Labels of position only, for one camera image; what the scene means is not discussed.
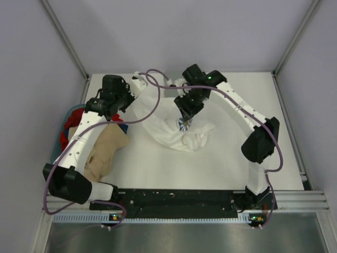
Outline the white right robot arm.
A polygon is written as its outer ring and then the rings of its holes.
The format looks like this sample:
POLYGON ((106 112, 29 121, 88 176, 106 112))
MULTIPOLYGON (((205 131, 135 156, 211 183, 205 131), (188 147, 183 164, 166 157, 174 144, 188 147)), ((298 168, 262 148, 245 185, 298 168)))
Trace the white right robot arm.
POLYGON ((181 113, 180 125, 188 126, 206 102, 211 101, 220 106, 243 131, 247 138, 241 145, 241 152, 249 162, 243 207, 259 208, 270 192, 265 169, 261 165, 274 151, 279 151, 276 145, 279 120, 276 117, 269 119, 254 110, 218 70, 205 73, 197 64, 193 64, 171 86, 179 88, 174 103, 181 113))

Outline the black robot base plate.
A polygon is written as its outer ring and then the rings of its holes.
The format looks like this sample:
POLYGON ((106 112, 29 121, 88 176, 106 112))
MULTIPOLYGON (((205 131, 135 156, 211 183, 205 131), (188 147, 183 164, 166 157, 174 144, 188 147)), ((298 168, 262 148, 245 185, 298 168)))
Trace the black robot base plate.
POLYGON ((236 218, 244 211, 276 209, 272 193, 254 197, 245 190, 120 189, 112 199, 126 218, 236 218))

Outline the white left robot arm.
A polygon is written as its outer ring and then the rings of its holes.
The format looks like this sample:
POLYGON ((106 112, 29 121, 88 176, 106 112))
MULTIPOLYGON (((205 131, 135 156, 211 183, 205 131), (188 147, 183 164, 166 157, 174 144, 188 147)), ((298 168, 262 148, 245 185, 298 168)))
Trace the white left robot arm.
POLYGON ((43 168, 51 196, 78 204, 100 200, 108 209, 118 206, 120 200, 113 192, 114 186, 87 179, 84 176, 85 164, 112 117, 118 111, 125 112, 145 88, 146 83, 135 77, 126 82, 119 75, 103 76, 102 87, 86 102, 71 141, 53 164, 47 163, 43 168))

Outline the white daisy print t-shirt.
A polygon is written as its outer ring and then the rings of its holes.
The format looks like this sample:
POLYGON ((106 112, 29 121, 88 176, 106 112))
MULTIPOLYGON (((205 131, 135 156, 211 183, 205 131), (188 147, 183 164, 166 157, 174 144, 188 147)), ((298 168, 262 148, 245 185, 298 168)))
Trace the white daisy print t-shirt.
POLYGON ((157 89, 149 85, 132 103, 131 108, 137 119, 149 115, 142 126, 157 143, 183 152, 195 152, 205 147, 215 125, 201 117, 183 123, 173 100, 161 97, 156 110, 151 113, 157 103, 157 89))

